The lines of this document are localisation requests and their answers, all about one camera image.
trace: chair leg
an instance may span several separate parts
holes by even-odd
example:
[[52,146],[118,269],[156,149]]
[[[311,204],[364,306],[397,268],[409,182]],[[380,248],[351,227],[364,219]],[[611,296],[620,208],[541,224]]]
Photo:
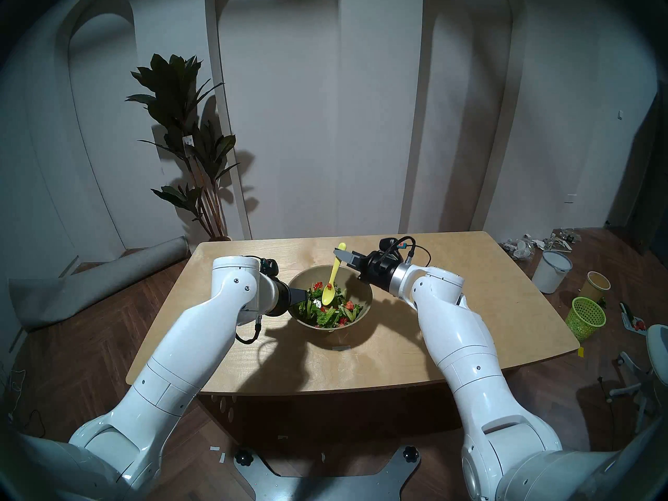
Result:
[[631,386],[618,387],[618,388],[615,388],[615,389],[611,389],[608,392],[608,396],[609,397],[619,397],[621,395],[628,395],[630,393],[635,393],[636,391],[638,391],[640,389],[641,386],[642,386],[642,384],[638,382],[637,384],[633,384]]
[[644,395],[640,399],[640,407],[638,410],[638,421],[635,423],[635,433],[640,433],[643,428],[643,416],[645,415],[645,408],[647,407],[647,397]]
[[638,373],[644,373],[636,363],[633,362],[633,360],[629,357],[629,354],[626,352],[622,352],[619,354],[617,357],[617,364],[618,365],[626,365],[626,367],[631,370],[632,374],[635,376],[638,376]]

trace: wooden table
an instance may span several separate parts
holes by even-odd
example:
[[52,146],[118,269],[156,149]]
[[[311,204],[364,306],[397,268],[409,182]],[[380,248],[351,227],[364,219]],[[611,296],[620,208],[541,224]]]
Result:
[[[432,253],[433,266],[464,277],[468,305],[487,324],[502,369],[549,359],[579,347],[542,293],[485,232],[414,236]],[[310,266],[331,263],[332,250],[341,241],[346,242],[349,251],[367,254],[378,249],[380,238],[372,235],[200,244],[151,325],[126,382],[134,382],[181,313],[210,297],[215,258],[255,254],[275,259],[279,279],[288,283]],[[414,263],[427,263],[420,249]],[[218,406],[217,396],[227,396],[223,400],[235,396],[236,403],[236,396],[385,389],[443,381],[422,341],[415,312],[389,293],[372,289],[368,314],[350,330],[324,333],[303,327],[287,313],[276,318],[265,316],[258,341],[252,345],[235,341],[202,388],[200,398],[205,407],[220,418],[225,409]],[[244,339],[253,332],[253,324],[238,328]]]

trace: chair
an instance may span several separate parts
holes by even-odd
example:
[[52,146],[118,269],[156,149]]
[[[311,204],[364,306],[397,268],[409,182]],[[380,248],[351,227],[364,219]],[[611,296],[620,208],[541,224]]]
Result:
[[613,397],[636,394],[635,401],[639,405],[638,420],[635,425],[636,434],[643,428],[645,410],[653,411],[659,405],[654,391],[654,379],[657,378],[663,385],[668,386],[668,327],[652,325],[647,329],[647,353],[652,365],[649,371],[641,370],[626,352],[617,356],[617,364],[626,365],[639,382],[631,386],[611,389],[607,398],[608,402],[612,402]]

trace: green basket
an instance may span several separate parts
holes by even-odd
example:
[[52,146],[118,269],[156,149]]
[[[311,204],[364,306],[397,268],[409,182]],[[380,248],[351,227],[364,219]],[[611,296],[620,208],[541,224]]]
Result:
[[581,342],[605,325],[605,313],[595,302],[580,296],[573,300],[566,324]]

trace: grey rolled carpet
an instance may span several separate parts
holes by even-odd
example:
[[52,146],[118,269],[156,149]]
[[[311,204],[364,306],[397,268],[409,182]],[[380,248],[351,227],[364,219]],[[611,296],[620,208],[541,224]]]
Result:
[[187,255],[188,243],[178,237],[65,278],[9,279],[9,297],[30,332],[74,316]]

